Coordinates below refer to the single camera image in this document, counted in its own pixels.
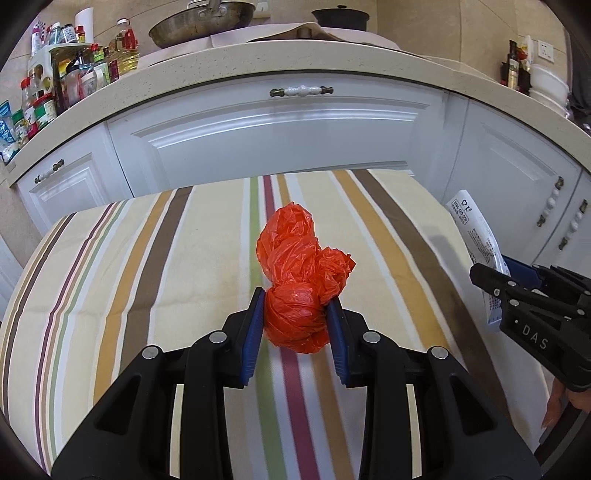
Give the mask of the person right hand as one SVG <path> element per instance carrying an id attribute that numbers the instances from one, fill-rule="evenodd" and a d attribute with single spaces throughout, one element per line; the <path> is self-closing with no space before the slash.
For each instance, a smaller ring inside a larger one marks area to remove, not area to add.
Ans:
<path id="1" fill-rule="evenodd" d="M 562 403 L 567 400 L 576 409 L 586 413 L 591 411 L 591 391 L 573 392 L 566 388 L 557 378 L 553 380 L 551 393 L 547 402 L 546 414 L 541 427 L 546 429 L 557 423 L 562 414 Z"/>

